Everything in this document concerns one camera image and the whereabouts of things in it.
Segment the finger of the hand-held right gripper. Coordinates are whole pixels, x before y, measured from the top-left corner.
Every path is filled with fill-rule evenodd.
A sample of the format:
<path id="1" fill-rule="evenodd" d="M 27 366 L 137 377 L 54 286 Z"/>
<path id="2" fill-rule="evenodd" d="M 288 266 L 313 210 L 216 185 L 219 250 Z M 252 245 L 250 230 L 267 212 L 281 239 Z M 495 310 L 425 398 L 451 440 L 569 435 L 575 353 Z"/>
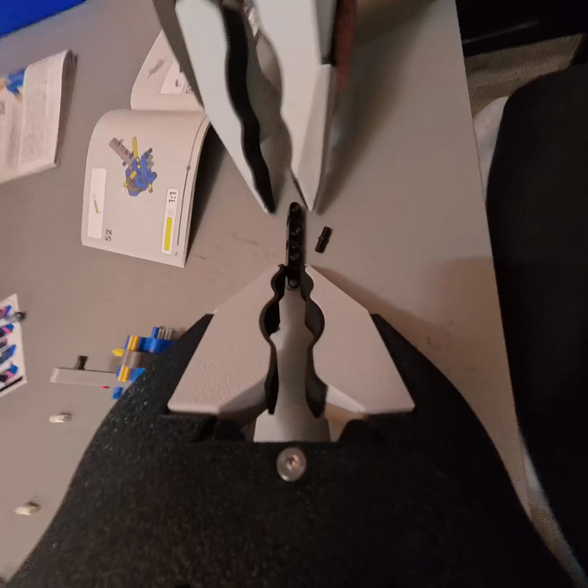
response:
<path id="1" fill-rule="evenodd" d="M 281 118 L 289 133 L 290 170 L 308 210 L 323 190 L 334 104 L 339 1 L 254 1 L 262 38 L 280 76 Z"/>
<path id="2" fill-rule="evenodd" d="M 259 70 L 243 1 L 153 1 L 180 69 L 261 208 L 276 204 L 248 88 Z"/>

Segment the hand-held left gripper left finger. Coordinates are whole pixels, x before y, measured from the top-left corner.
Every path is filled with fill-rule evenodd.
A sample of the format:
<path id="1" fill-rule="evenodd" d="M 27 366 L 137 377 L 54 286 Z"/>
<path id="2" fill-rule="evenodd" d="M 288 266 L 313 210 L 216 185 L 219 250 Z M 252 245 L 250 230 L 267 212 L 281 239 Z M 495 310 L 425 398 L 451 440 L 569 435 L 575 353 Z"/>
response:
<path id="1" fill-rule="evenodd" d="M 254 440 L 256 420 L 272 414 L 279 392 L 277 350 L 286 267 L 270 266 L 218 306 L 170 400 L 173 416 L 213 417 Z"/>

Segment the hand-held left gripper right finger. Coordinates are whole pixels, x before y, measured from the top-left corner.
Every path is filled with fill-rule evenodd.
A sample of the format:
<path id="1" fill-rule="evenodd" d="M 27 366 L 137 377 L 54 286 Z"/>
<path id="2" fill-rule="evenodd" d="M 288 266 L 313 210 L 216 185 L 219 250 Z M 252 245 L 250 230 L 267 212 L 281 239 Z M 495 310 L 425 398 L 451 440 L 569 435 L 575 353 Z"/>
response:
<path id="1" fill-rule="evenodd" d="M 306 401 L 313 416 L 327 421 L 330 440 L 353 420 L 412 412 L 415 402 L 370 312 L 310 265 L 300 294 L 312 335 Z"/>

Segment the blue toy brick assembly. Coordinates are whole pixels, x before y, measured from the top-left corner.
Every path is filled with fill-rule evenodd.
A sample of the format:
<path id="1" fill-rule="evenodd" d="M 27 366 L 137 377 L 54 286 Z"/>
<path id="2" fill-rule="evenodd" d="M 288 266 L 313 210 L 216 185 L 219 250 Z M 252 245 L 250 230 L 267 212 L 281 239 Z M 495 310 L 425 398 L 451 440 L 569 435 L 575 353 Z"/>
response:
<path id="1" fill-rule="evenodd" d="M 90 370 L 88 357 L 77 356 L 73 367 L 55 367 L 49 381 L 55 385 L 86 386 L 109 392 L 117 401 L 161 354 L 173 347 L 176 334 L 172 328 L 154 327 L 149 336 L 128 335 L 121 348 L 112 351 L 114 369 Z"/>

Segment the black toy beam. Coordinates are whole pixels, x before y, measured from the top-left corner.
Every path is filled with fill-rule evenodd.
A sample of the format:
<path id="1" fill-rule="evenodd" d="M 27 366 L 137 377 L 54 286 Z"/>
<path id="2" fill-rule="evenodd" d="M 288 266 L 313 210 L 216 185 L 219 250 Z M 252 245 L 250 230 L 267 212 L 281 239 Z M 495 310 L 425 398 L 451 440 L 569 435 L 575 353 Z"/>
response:
<path id="1" fill-rule="evenodd" d="M 306 251 L 305 211 L 299 202 L 289 205 L 286 225 L 286 284 L 294 290 L 300 286 Z"/>

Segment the open instruction booklet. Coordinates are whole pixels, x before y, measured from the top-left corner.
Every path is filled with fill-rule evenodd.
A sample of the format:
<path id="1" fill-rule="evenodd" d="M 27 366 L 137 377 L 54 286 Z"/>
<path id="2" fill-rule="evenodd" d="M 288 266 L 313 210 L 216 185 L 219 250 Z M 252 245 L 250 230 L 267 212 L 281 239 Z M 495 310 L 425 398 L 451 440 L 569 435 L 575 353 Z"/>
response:
<path id="1" fill-rule="evenodd" d="M 86 158 L 84 246 L 183 268 L 210 121 L 161 31 L 129 109 L 104 114 Z"/>

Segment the thick printed leaflet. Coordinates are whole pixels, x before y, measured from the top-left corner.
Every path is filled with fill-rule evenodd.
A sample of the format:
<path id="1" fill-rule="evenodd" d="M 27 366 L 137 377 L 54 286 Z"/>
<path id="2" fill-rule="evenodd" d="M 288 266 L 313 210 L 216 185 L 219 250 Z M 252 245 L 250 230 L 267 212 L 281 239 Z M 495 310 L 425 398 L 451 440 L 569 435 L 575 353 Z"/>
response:
<path id="1" fill-rule="evenodd" d="M 65 50 L 1 76 L 1 184 L 58 166 L 76 70 Z"/>

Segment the sticker sheet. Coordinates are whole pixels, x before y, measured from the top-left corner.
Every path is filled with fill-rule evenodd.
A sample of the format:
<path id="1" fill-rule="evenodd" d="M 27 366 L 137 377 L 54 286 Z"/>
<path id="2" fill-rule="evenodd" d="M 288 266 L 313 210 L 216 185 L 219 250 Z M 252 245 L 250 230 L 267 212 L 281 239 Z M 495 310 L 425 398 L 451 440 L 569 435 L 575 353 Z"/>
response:
<path id="1" fill-rule="evenodd" d="M 22 310 L 16 293 L 1 300 L 1 397 L 27 383 L 22 325 L 24 320 L 15 324 L 7 320 L 12 313 L 18 311 Z"/>

